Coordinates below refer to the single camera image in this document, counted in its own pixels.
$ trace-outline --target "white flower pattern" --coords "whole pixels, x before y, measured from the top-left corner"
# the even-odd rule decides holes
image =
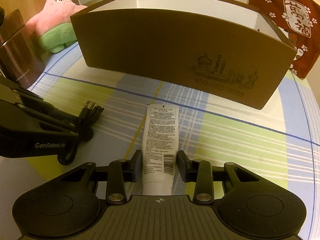
[[[286,13],[283,13],[282,18],[285,18],[286,22],[293,22],[292,16]]]
[[[308,20],[307,20],[307,25],[308,25],[309,27],[313,27],[313,22],[308,19]]]
[[[305,6],[304,8],[306,9],[306,11],[307,11],[308,13],[311,13],[311,11],[310,11],[310,8],[309,8],[309,7]]]

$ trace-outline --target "fabric surface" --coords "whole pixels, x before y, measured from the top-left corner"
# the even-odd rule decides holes
[[[269,16],[297,49],[291,71],[305,78],[320,55],[320,6],[313,0],[249,0]]]
[[[75,161],[62,166],[56,156],[26,158],[37,174],[11,173],[23,177],[11,187],[10,201],[1,196],[0,210],[10,212],[22,191],[35,187],[87,161],[97,166],[131,158],[141,149],[147,104],[175,104],[179,111],[179,149],[189,158],[223,166],[236,162],[298,195],[307,207],[299,233],[304,240],[320,238],[320,110],[306,80],[291,72],[262,110],[179,85],[139,76],[89,68],[78,43],[53,55],[45,72],[30,88],[46,101],[78,115],[88,100],[105,107],[93,126],[95,135],[80,145]],[[18,159],[10,159],[19,169]],[[32,185],[26,184],[27,178]],[[183,183],[175,174],[173,193],[192,194],[194,183]],[[106,183],[97,196],[105,198]],[[141,183],[126,183],[127,194],[139,194]],[[215,198],[223,196],[214,183]],[[10,214],[0,218],[0,239],[17,239],[19,230]]]

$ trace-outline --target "pink plush toy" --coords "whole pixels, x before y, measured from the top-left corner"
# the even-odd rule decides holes
[[[26,23],[27,29],[45,50],[58,53],[76,42],[70,16],[84,8],[71,0],[47,0],[42,11]]]

